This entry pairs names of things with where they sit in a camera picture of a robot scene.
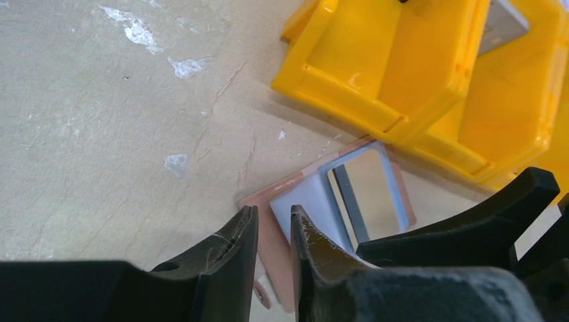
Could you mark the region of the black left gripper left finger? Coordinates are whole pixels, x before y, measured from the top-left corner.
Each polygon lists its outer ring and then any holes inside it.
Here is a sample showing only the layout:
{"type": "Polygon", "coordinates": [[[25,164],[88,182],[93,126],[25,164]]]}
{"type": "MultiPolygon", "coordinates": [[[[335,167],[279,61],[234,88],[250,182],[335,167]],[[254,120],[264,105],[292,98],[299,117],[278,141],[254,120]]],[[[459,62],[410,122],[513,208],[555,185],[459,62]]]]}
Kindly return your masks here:
{"type": "Polygon", "coordinates": [[[258,210],[242,207],[183,253],[142,270],[121,260],[2,262],[2,321],[247,321],[258,210]]]}

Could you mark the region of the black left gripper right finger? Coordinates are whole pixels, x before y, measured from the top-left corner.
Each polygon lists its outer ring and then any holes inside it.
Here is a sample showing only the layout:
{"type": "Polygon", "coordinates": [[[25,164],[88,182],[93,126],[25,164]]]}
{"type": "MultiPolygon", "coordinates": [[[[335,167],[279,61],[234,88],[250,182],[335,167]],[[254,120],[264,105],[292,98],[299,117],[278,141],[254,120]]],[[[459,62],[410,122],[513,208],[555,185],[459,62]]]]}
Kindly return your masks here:
{"type": "Polygon", "coordinates": [[[530,293],[498,268],[379,268],[291,209],[298,321],[541,321],[530,293]]]}

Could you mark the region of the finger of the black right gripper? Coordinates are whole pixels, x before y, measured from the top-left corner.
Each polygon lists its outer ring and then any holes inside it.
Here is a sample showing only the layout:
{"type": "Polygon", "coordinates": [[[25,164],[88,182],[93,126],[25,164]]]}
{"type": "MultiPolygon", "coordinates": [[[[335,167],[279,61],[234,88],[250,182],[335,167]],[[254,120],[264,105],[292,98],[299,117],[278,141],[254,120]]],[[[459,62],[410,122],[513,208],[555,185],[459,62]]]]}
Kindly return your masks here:
{"type": "Polygon", "coordinates": [[[560,194],[552,172],[526,168],[487,200],[443,221],[361,243],[357,255],[375,266],[493,266],[512,269],[511,248],[560,194]]]}
{"type": "Polygon", "coordinates": [[[517,275],[544,321],[568,320],[568,195],[558,203],[561,217],[519,260],[517,275]]]}

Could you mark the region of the pink leather card holder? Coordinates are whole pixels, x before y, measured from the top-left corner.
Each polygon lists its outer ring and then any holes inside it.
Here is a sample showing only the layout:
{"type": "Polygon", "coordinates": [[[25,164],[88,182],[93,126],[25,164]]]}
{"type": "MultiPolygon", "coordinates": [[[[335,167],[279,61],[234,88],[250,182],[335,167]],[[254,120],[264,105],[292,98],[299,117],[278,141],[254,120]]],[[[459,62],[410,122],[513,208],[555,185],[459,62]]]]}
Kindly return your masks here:
{"type": "Polygon", "coordinates": [[[304,169],[240,200],[239,206],[255,206],[259,213],[254,293],[266,308],[280,305],[288,313],[295,309],[290,247],[293,205],[302,206],[316,227],[341,249],[350,254],[356,252],[357,249],[354,250],[350,244],[327,172],[370,149],[378,150],[382,156],[393,202],[399,212],[399,233],[404,233],[415,225],[416,218],[395,149],[372,138],[362,138],[325,155],[304,169]]]}

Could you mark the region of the gold card with black stripe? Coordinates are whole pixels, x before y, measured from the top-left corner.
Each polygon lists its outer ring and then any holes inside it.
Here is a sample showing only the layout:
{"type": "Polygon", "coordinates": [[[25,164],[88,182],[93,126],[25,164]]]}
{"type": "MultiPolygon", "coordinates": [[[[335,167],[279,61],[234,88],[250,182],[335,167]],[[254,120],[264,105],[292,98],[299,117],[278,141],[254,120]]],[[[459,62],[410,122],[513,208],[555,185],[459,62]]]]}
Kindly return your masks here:
{"type": "Polygon", "coordinates": [[[378,150],[370,149],[327,172],[354,250],[401,231],[397,204],[378,150]]]}

